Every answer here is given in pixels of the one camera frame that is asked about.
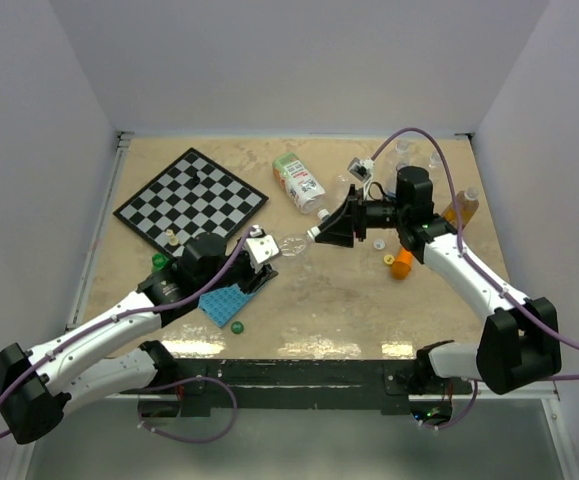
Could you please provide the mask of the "green bottle cap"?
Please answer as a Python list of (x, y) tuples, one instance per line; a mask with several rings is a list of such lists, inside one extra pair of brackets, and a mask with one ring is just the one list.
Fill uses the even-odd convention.
[(232, 325), (231, 325), (231, 331), (234, 334), (241, 334), (244, 331), (244, 324), (240, 321), (235, 321)]

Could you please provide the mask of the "green plastic bottle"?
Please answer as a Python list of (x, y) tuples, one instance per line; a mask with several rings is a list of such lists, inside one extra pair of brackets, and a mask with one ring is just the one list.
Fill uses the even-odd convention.
[(168, 263), (169, 258), (161, 253), (156, 253), (151, 257), (151, 271), (162, 270)]

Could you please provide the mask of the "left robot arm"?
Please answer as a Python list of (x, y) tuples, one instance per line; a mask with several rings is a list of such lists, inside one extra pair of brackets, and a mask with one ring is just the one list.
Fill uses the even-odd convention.
[(19, 445), (52, 431), (89, 403), (128, 390), (165, 392), (177, 365), (158, 341), (119, 358), (111, 355), (195, 310), (201, 296), (234, 286), (253, 294), (276, 277), (280, 249), (261, 227), (245, 231), (233, 249), (216, 234), (187, 242), (122, 300), (83, 325), (45, 343), (0, 351), (0, 439)]

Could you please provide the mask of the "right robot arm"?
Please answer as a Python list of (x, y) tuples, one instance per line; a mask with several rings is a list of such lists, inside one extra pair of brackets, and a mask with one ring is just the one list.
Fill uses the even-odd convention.
[(534, 323), (556, 329), (555, 306), (506, 284), (460, 243), (457, 230), (434, 211), (433, 184), (425, 169), (400, 170), (390, 198), (366, 200), (351, 187), (344, 203), (308, 235), (318, 244), (351, 248), (373, 228), (396, 230), (401, 245), (483, 322), (477, 344), (446, 341), (418, 352), (414, 379), (421, 390), (435, 393), (450, 378), (462, 377), (502, 395), (560, 372), (558, 340)]

